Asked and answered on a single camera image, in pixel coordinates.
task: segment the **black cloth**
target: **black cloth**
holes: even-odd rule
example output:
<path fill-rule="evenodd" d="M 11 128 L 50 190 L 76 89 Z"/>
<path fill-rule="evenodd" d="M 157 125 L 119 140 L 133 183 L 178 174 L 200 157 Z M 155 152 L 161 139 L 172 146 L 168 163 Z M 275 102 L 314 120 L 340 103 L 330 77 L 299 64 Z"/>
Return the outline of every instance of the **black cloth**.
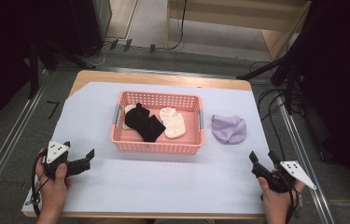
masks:
<path fill-rule="evenodd" d="M 149 116 L 149 110 L 136 104 L 136 108 L 131 109 L 125 115 L 125 124 L 137 130 L 145 142 L 155 142 L 165 131 L 165 126 L 160 123 L 155 115 Z"/>

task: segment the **finger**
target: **finger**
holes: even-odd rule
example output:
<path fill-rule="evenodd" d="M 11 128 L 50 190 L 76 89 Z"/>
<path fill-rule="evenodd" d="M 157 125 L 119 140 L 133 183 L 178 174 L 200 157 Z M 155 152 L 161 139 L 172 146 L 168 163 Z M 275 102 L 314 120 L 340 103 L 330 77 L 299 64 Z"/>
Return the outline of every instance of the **finger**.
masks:
<path fill-rule="evenodd" d="M 42 151 L 44 151 L 44 148 L 41 148 L 38 154 L 40 154 Z M 44 166 L 43 166 L 43 157 L 40 157 L 37 161 L 37 165 L 35 167 L 35 173 L 38 177 L 42 176 L 44 174 Z"/>
<path fill-rule="evenodd" d="M 259 177 L 259 186 L 261 187 L 262 190 L 267 190 L 270 187 L 268 186 L 268 181 L 264 177 Z"/>
<path fill-rule="evenodd" d="M 67 187 L 72 187 L 72 185 L 73 185 L 73 180 L 70 179 L 70 178 L 66 178 L 66 179 L 64 180 L 64 183 L 66 184 Z"/>
<path fill-rule="evenodd" d="M 300 182 L 299 180 L 296 181 L 296 184 L 294 185 L 294 188 L 299 192 L 302 193 L 303 189 L 305 188 L 305 184 Z"/>
<path fill-rule="evenodd" d="M 65 163 L 59 164 L 55 172 L 55 183 L 62 184 L 66 178 L 67 165 Z"/>

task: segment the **wooden table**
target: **wooden table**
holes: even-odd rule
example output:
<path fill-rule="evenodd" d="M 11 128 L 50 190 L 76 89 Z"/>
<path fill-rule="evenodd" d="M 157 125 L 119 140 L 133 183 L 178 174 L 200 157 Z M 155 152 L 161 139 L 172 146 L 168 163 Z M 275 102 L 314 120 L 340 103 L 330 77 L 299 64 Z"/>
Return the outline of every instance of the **wooden table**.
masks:
<path fill-rule="evenodd" d="M 192 157 L 188 156 L 184 162 L 170 161 L 170 159 L 168 162 L 161 161 L 161 159 L 154 161 L 151 158 L 146 161 L 136 160 L 132 157 L 134 154 L 118 152 L 115 146 L 107 141 L 109 127 L 106 127 L 105 123 L 108 120 L 111 122 L 115 105 L 113 105 L 112 108 L 110 106 L 109 108 L 106 107 L 107 110 L 104 112 L 103 116 L 103 119 L 106 120 L 98 119 L 99 121 L 91 124 L 91 126 L 90 123 L 85 120 L 82 121 L 72 118 L 72 116 L 78 116 L 77 114 L 81 113 L 80 116 L 82 118 L 90 117 L 86 119 L 96 119 L 93 113 L 97 109 L 93 107 L 100 105 L 100 103 L 106 101 L 106 99 L 108 102 L 116 102 L 115 98 L 118 97 L 117 94 L 107 94 L 107 98 L 102 95 L 96 95 L 96 98 L 100 99 L 87 97 L 87 100 L 84 100 L 83 103 L 85 105 L 77 106 L 77 108 L 84 106 L 88 108 L 89 112 L 84 115 L 82 115 L 82 112 L 75 111 L 75 109 L 68 107 L 71 101 L 74 102 L 77 98 L 81 97 L 90 87 L 93 87 L 92 89 L 90 88 L 91 91 L 96 91 L 96 89 L 105 85 L 110 85 L 110 87 L 112 87 L 111 89 L 136 86 L 136 88 L 140 88 L 138 90 L 141 90 L 143 87 L 151 87 L 151 84 L 160 85 L 158 87 L 176 92 L 179 90 L 182 91 L 183 89 L 203 91 L 203 102 L 205 105 L 203 109 L 204 116 L 206 113 L 212 113 L 211 108 L 214 108 L 208 104 L 209 101 L 205 97 L 207 92 L 209 92 L 207 95 L 210 94 L 210 90 L 214 93 L 218 91 L 223 92 L 224 90 L 221 89 L 226 89 L 231 97 L 237 97 L 237 94 L 246 95 L 247 99 L 244 98 L 244 100 L 242 100 L 238 98 L 240 100 L 239 104 L 234 104 L 233 99 L 227 99 L 228 108 L 223 108 L 224 111 L 232 111 L 232 113 L 239 113 L 239 108 L 242 108 L 245 112 L 244 118 L 247 119 L 247 128 L 250 130 L 245 140 L 246 145 L 222 145 L 209 133 L 209 136 L 206 136 L 203 147 L 201 147 L 197 154 Z M 205 120 L 205 123 L 209 123 L 209 119 L 204 118 L 203 120 Z M 64 122 L 70 122 L 69 125 L 71 128 L 65 125 L 63 126 Z M 96 128 L 95 126 L 97 125 L 103 125 L 103 128 L 101 127 L 101 129 L 96 132 L 94 128 Z M 259 121 L 251 86 L 247 81 L 183 77 L 174 76 L 170 73 L 168 73 L 168 75 L 155 75 L 81 71 L 77 75 L 73 89 L 70 92 L 70 97 L 63 107 L 61 119 L 58 121 L 52 139 L 61 142 L 67 139 L 72 142 L 72 147 L 70 148 L 71 152 L 69 153 L 70 161 L 73 160 L 70 158 L 71 156 L 78 157 L 79 159 L 79 157 L 85 155 L 86 150 L 91 150 L 91 147 L 95 148 L 95 158 L 91 161 L 91 169 L 81 175 L 72 177 L 74 185 L 68 192 L 68 199 L 63 210 L 64 217 L 264 218 L 262 214 L 262 203 L 259 200 L 261 191 L 257 179 L 250 172 L 252 163 L 249 161 L 248 154 L 253 148 L 257 153 L 261 154 L 260 161 L 262 163 L 264 163 L 264 161 L 269 162 L 270 159 L 267 155 L 265 155 L 265 158 L 263 157 L 263 153 L 268 153 L 268 146 L 265 142 L 265 136 Z M 185 189 L 182 189 L 184 186 L 183 182 L 187 183 Z M 208 200 L 212 202 L 212 204 L 201 204 L 201 207 L 194 206 L 191 209 L 193 211 L 184 212 L 184 208 L 182 207 L 187 207 L 188 205 L 186 203 L 180 207 L 174 206 L 173 203 L 171 203 L 172 200 L 180 200 L 179 202 L 184 203 L 181 200 L 183 200 L 183 198 L 190 200 L 190 195 L 192 195 L 191 197 L 195 197 L 196 201 Z M 222 198 L 225 198 L 225 200 L 223 200 L 224 204 L 221 205 L 220 202 Z M 231 210 L 233 207 L 238 207 L 238 203 L 245 202 L 251 203 L 250 206 L 243 206 L 245 210 L 251 211 L 250 207 L 252 207 L 254 209 L 252 209 L 253 211 L 258 212 L 236 213 L 227 212 L 225 209 L 222 209 L 222 207 L 227 207 Z M 174 211 L 163 208 L 165 206 L 169 207 L 168 209 L 172 206 Z M 151 210 L 149 207 L 153 207 L 152 209 L 157 209 L 159 211 L 156 212 L 156 210 Z M 33 208 L 26 205 L 22 208 L 22 212 L 28 217 L 33 217 L 35 215 Z"/>
<path fill-rule="evenodd" d="M 81 71 L 77 75 L 77 78 L 75 80 L 72 90 L 70 91 L 69 96 L 71 96 L 75 91 L 78 91 L 91 81 L 220 88 L 239 91 L 251 91 L 251 86 L 249 82 L 235 79 L 232 80 L 206 77 L 182 77 L 173 75 L 166 76 L 146 73 Z"/>
<path fill-rule="evenodd" d="M 184 2 L 168 0 L 166 48 L 170 19 L 182 20 Z M 188 0 L 185 21 L 260 29 L 275 60 L 291 37 L 301 31 L 310 5 L 306 0 Z"/>

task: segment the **wrist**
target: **wrist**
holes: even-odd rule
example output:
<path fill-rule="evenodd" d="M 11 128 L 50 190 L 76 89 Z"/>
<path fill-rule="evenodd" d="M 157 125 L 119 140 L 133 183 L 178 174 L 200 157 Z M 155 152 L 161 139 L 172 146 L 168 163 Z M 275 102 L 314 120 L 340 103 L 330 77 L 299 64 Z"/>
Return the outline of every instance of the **wrist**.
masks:
<path fill-rule="evenodd" d="M 49 211 L 49 210 L 44 210 L 43 208 L 41 210 L 40 216 L 38 217 L 37 223 L 38 224 L 57 223 L 60 216 L 61 216 L 61 213 L 58 213 L 57 210 Z"/>

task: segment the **white triangular marker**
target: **white triangular marker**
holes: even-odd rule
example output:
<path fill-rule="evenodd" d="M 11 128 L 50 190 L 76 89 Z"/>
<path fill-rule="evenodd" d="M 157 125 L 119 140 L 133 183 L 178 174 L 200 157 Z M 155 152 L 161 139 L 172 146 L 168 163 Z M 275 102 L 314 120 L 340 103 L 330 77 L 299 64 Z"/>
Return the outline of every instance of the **white triangular marker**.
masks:
<path fill-rule="evenodd" d="M 62 154 L 64 154 L 64 152 L 67 151 L 68 148 L 69 147 L 64 144 L 57 143 L 54 141 L 49 141 L 49 147 L 48 147 L 49 152 L 47 153 L 47 163 L 50 164 L 56 159 L 58 159 L 58 157 L 62 156 Z"/>
<path fill-rule="evenodd" d="M 302 167 L 297 161 L 281 161 L 283 168 L 294 178 L 300 180 L 311 189 L 317 189 L 317 186 L 312 182 L 311 178 L 303 171 Z"/>

